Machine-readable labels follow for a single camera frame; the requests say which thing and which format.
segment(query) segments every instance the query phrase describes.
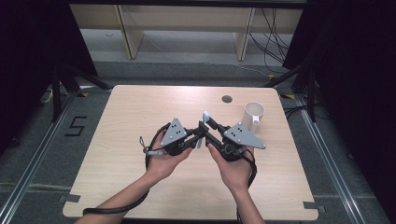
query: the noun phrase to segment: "black curtain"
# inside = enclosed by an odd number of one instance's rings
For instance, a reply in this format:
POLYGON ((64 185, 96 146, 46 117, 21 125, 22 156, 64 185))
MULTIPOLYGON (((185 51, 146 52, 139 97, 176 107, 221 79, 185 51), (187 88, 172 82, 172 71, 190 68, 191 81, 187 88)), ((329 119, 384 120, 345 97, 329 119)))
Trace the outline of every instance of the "black curtain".
POLYGON ((0 1, 0 21, 1 155, 40 104, 57 63, 97 73, 68 4, 0 1))
POLYGON ((389 220, 396 223, 393 3, 346 0, 338 9, 331 46, 322 54, 316 80, 347 148, 389 220))
POLYGON ((301 64, 318 36, 320 29, 336 5, 335 0, 307 0, 301 14, 283 66, 292 69, 301 64))

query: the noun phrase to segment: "aluminum rail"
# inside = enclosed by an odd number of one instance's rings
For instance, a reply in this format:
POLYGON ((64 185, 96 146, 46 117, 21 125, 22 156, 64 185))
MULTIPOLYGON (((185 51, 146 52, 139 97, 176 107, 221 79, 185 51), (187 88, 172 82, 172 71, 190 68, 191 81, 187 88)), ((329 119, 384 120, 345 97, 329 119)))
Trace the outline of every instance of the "aluminum rail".
POLYGON ((43 140, 35 151, 35 155, 33 155, 32 159, 29 161, 29 164, 25 168, 20 180, 15 185, 14 189, 9 194, 6 202, 2 205, 0 210, 0 221, 3 224, 8 224, 15 212, 17 211, 18 206, 23 199, 23 196, 26 190, 29 188, 30 183, 32 182, 35 174, 40 167, 41 162, 44 160, 50 145, 55 138, 55 134, 57 133, 59 127, 62 125, 64 121, 65 114, 67 113, 68 108, 74 99, 76 99, 76 92, 69 92, 64 101, 64 110, 60 114, 60 116, 51 123, 49 129, 46 132, 43 140))
MULTIPOLYGON (((304 97, 300 94, 296 94, 297 105, 305 105, 304 97)), ((356 224, 365 224, 366 221, 359 209, 359 206, 353 197, 350 189, 347 186, 347 183, 343 176, 341 175, 340 170, 338 169, 337 164, 335 163, 334 159, 332 158, 332 153, 327 148, 323 137, 318 130, 318 126, 315 122, 312 122, 311 118, 309 118, 308 113, 303 110, 303 118, 305 121, 306 126, 308 127, 309 132, 311 133, 315 144, 317 145, 320 157, 322 158, 327 171, 332 179, 332 182, 337 190, 342 203, 346 209, 347 214, 352 223, 356 224)))

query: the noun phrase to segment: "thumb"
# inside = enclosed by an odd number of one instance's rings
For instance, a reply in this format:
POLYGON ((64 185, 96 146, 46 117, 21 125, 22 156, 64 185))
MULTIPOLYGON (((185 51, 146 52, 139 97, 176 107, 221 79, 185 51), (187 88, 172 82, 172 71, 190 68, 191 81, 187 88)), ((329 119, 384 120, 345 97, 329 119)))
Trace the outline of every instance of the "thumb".
POLYGON ((209 152, 210 155, 212 155, 213 160, 219 164, 219 162, 221 162, 222 157, 220 155, 220 153, 218 152, 218 150, 212 145, 212 144, 208 144, 207 148, 209 148, 209 152))
POLYGON ((159 147, 159 145, 160 145, 160 143, 161 143, 161 140, 163 140, 163 137, 165 136, 165 133, 166 133, 166 129, 162 130, 162 131, 158 134, 157 138, 154 140, 154 141, 155 141, 155 142, 154 142, 154 145, 157 145, 157 147, 159 147))
POLYGON ((190 153, 192 152, 192 147, 187 148, 186 150, 184 150, 179 157, 181 158, 182 161, 186 160, 189 156, 190 153))

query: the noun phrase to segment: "human arm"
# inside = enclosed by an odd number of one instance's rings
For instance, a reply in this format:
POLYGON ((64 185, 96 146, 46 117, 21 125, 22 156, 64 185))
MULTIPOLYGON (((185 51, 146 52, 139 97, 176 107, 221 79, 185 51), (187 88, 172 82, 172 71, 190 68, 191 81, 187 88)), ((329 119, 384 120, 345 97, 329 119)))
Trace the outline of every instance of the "human arm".
MULTIPOLYGON (((248 192, 248 179, 251 173, 250 164, 245 160, 226 161, 213 145, 208 144, 207 147, 219 167, 224 184, 233 195, 242 221, 247 224, 265 223, 248 192)), ((249 147, 247 150, 252 154, 254 152, 253 147, 249 147)), ((252 160, 250 153, 245 152, 245 156, 252 160)))
MULTIPOLYGON (((161 140, 166 130, 162 131, 153 148, 160 148, 161 140)), ((177 165, 187 159, 192 151, 192 148, 184 150, 178 156, 151 156, 149 159, 147 171, 134 183, 121 190, 105 202, 97 206, 97 208, 116 208, 123 207, 125 205, 136 202, 140 199, 151 187, 156 185, 161 180, 168 177, 173 173, 177 165)), ((86 214, 80 218, 76 223, 97 223, 97 224, 109 224, 109 223, 120 223, 127 212, 108 214, 108 215, 97 215, 97 214, 86 214)))

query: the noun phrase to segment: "gray metal plate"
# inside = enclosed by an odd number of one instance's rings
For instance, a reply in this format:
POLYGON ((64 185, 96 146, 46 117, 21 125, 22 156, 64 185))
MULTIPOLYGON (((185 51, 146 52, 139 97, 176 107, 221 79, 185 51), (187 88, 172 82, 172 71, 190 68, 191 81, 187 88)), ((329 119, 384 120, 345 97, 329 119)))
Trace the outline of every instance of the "gray metal plate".
POLYGON ((169 125, 163 140, 161 141, 161 147, 165 147, 183 138, 184 136, 186 136, 186 131, 184 130, 183 125, 181 125, 178 118, 174 118, 171 125, 169 125))
POLYGON ((249 131, 242 123, 235 124, 224 133, 224 136, 236 144, 248 147, 265 149, 266 145, 254 133, 249 131))

